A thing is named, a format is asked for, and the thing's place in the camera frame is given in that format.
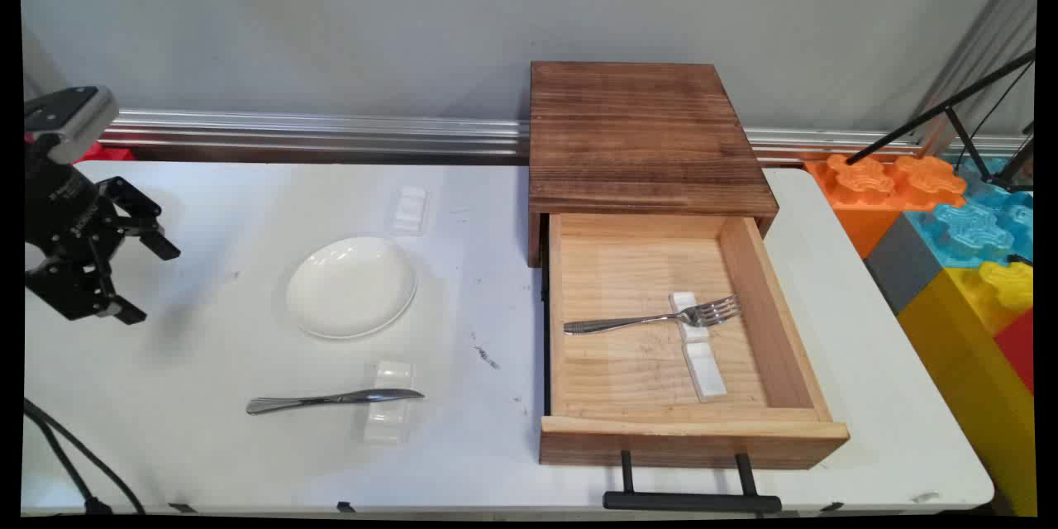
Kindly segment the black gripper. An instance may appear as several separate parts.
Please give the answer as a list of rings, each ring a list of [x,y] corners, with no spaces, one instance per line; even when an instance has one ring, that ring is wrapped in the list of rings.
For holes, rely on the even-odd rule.
[[[111,279],[114,231],[135,236],[161,260],[179,258],[159,224],[161,206],[121,176],[92,182],[72,164],[53,160],[58,141],[24,142],[24,242],[41,253],[28,262],[24,285],[69,321],[143,322],[146,313]]]

